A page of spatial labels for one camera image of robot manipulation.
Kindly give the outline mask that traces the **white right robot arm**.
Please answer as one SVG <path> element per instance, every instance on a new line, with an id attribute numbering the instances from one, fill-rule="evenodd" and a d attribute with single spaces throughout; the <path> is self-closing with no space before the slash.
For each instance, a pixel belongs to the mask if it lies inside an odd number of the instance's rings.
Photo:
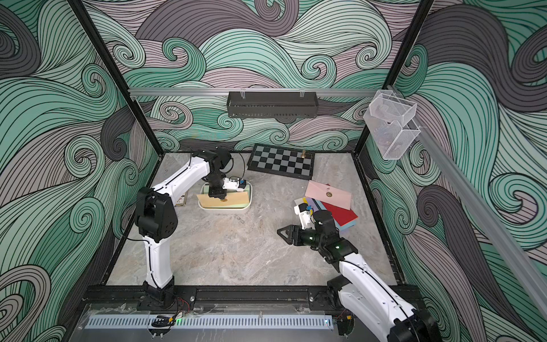
<path id="1" fill-rule="evenodd" d="M 331 212 L 295 206 L 299 225 L 277 234 L 293 246 L 318 252 L 339 275 L 329 281 L 327 295 L 336 309 L 355 315 L 379 341 L 441 341 L 437 321 L 391 289 L 367 264 L 358 249 L 340 236 Z"/>

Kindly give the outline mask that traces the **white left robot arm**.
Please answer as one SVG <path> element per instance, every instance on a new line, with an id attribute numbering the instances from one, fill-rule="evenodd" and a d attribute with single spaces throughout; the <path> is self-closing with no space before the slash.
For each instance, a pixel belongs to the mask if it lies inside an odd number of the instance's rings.
<path id="1" fill-rule="evenodd" d="M 223 169 L 231 159 L 231 153 L 227 150 L 199 150 L 166 180 L 138 191 L 135 225 L 145 244 L 148 272 L 143 287 L 152 303 L 162 309 L 171 307 L 177 301 L 170 263 L 170 238 L 178 226 L 175 203 L 204 178 L 209 182 L 210 195 L 224 199 L 227 180 Z"/>

